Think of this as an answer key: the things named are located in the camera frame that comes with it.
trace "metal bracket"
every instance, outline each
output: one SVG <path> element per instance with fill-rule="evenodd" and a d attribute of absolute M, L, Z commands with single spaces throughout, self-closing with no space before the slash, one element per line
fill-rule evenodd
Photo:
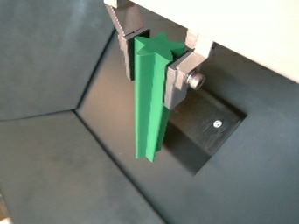
<path fill-rule="evenodd" d="M 150 37 L 138 5 L 127 0 L 106 0 L 107 11 L 118 31 L 121 50 L 126 57 L 126 76 L 135 79 L 135 37 Z"/>
<path fill-rule="evenodd" d="M 199 89 L 205 82 L 197 68 L 210 56 L 213 41 L 189 30 L 185 43 L 191 50 L 167 68 L 163 103 L 169 109 L 186 98 L 189 86 Z"/>
<path fill-rule="evenodd" d="M 135 37 L 150 37 L 150 30 L 145 28 L 138 5 L 129 0 L 106 0 L 107 11 L 118 30 L 121 49 L 126 58 L 126 75 L 135 79 Z M 187 31 L 185 41 L 191 49 L 169 67 L 163 104 L 174 109 L 183 101 L 189 86 L 201 88 L 205 76 L 198 72 L 198 66 L 209 58 L 213 41 L 193 30 Z"/>

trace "dark gray surface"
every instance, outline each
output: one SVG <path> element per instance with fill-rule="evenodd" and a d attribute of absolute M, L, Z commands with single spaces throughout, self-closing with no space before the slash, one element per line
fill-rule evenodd
<path fill-rule="evenodd" d="M 167 150 L 154 164 L 135 159 L 134 83 L 122 57 L 115 41 L 79 113 L 170 223 L 299 223 L 299 85 L 217 48 L 202 67 L 206 87 L 247 118 L 193 176 Z"/>
<path fill-rule="evenodd" d="M 102 0 L 0 1 L 0 120 L 77 108 L 111 32 Z"/>
<path fill-rule="evenodd" d="M 0 122 L 14 224 L 162 223 L 73 112 Z"/>

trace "metal mounting plate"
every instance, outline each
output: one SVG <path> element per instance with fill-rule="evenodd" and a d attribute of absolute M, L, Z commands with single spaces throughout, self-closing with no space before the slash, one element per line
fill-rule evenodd
<path fill-rule="evenodd" d="M 165 147 L 191 173 L 207 163 L 245 117 L 209 91 L 190 89 L 186 100 L 173 111 Z M 215 121 L 222 122 L 218 128 Z"/>

